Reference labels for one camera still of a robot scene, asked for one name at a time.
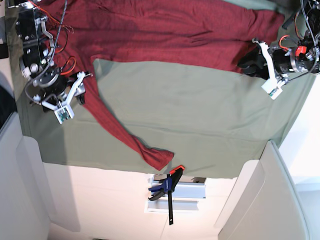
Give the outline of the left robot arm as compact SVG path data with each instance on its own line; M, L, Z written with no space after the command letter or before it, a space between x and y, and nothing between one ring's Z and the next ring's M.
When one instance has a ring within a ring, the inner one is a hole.
M295 37L283 35L276 46L256 38L258 54L267 68L268 78L261 88L275 100L282 87L307 74L320 73L320 2L301 0L299 9L283 25L294 24Z

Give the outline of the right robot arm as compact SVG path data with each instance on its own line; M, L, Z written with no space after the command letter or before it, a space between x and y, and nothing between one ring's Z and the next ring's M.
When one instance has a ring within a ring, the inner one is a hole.
M283 15L224 0L43 0L19 11L22 75L40 87L34 104L56 112L70 87L104 128L93 62L165 62L239 73L252 39L276 40Z

